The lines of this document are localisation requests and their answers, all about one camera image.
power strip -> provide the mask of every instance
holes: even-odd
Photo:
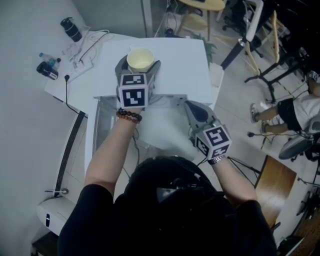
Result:
[[[82,74],[84,74],[85,72],[87,72],[88,70],[92,69],[94,67],[91,59],[86,59],[82,62],[74,62],[73,63],[73,70],[71,71],[71,73],[69,74],[70,78],[68,80],[68,82],[70,83],[71,81],[75,80],[76,78],[78,78],[79,76],[81,76]]]

white cloth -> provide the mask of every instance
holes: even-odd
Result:
[[[296,119],[302,130],[308,127],[310,120],[320,114],[320,97],[313,94],[296,98],[293,101]]]

person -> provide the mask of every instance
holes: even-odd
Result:
[[[255,188],[224,157],[210,162],[223,193],[194,163],[158,156],[138,165],[114,202],[141,111],[117,112],[61,230],[58,255],[275,256]]]
[[[310,120],[320,113],[320,83],[317,83],[318,74],[311,71],[307,77],[309,95],[295,99],[287,98],[263,112],[259,112],[254,103],[251,104],[251,122],[254,124],[262,121],[262,134],[282,134],[287,131],[298,133],[305,130],[309,126]],[[277,115],[281,117],[284,123],[269,125],[268,121]]]

wooden stool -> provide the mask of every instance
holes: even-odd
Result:
[[[225,8],[225,3],[223,0],[205,0],[205,2],[200,2],[197,0],[179,0],[181,3],[187,5],[187,10],[181,19],[181,24],[176,32],[178,36],[184,23],[186,22],[186,18],[188,14],[191,14],[194,9],[202,9],[206,10],[207,13],[207,29],[208,29],[208,41],[210,40],[210,11],[221,11]]]

yellow cup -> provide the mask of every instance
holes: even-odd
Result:
[[[155,62],[152,51],[146,48],[134,48],[126,57],[126,60],[134,73],[147,72]]]

